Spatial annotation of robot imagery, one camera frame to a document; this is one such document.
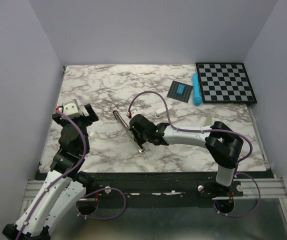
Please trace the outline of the black metal stapler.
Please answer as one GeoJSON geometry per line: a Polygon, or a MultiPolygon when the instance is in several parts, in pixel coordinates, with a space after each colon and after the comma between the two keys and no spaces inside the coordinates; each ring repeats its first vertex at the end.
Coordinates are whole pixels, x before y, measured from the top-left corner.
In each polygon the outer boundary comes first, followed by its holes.
{"type": "Polygon", "coordinates": [[[121,125],[121,127],[123,128],[123,130],[125,131],[127,137],[129,138],[130,142],[132,143],[132,145],[135,147],[135,149],[137,150],[137,152],[139,154],[144,154],[145,153],[145,148],[142,145],[139,145],[137,143],[137,141],[135,140],[135,137],[132,133],[132,131],[130,130],[130,127],[128,126],[128,124],[126,123],[126,121],[121,117],[121,115],[119,114],[119,112],[117,110],[114,110],[113,115],[115,117],[115,119],[118,121],[118,123],[121,125]]]}

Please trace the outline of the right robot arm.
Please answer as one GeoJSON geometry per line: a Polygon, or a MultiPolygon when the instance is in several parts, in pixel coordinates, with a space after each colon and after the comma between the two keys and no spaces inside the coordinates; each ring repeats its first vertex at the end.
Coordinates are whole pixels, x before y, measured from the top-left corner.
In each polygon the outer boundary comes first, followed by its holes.
{"type": "Polygon", "coordinates": [[[130,131],[138,144],[155,146],[189,145],[205,148],[218,165],[214,192],[225,196],[232,190],[232,181],[244,144],[243,139],[221,121],[211,126],[190,127],[186,130],[162,122],[155,125],[141,114],[129,121],[130,131]]]}

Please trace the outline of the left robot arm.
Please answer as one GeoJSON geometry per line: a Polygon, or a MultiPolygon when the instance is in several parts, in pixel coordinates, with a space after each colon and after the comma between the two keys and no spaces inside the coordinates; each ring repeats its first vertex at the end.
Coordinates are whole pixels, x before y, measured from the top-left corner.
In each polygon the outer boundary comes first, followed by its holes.
{"type": "Polygon", "coordinates": [[[90,151],[87,128],[99,120],[90,104],[85,115],[76,99],[56,108],[52,119],[62,127],[59,150],[53,157],[43,185],[25,213],[2,233],[9,240],[49,240],[57,223],[81,196],[90,197],[95,186],[80,172],[90,151]]]}

